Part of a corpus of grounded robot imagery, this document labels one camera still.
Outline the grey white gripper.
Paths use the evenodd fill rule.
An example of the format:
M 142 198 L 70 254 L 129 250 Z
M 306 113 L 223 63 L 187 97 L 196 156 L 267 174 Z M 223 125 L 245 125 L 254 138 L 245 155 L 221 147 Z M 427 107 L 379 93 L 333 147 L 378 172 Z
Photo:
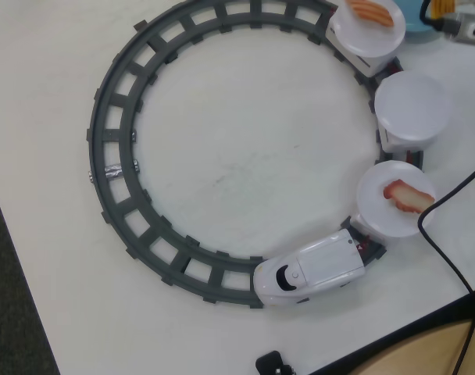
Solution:
M 423 0 L 420 6 L 420 21 L 437 32 L 442 31 L 447 38 L 459 43 L 475 43 L 475 14 L 448 13 L 443 18 L 432 17 L 429 10 L 431 0 Z

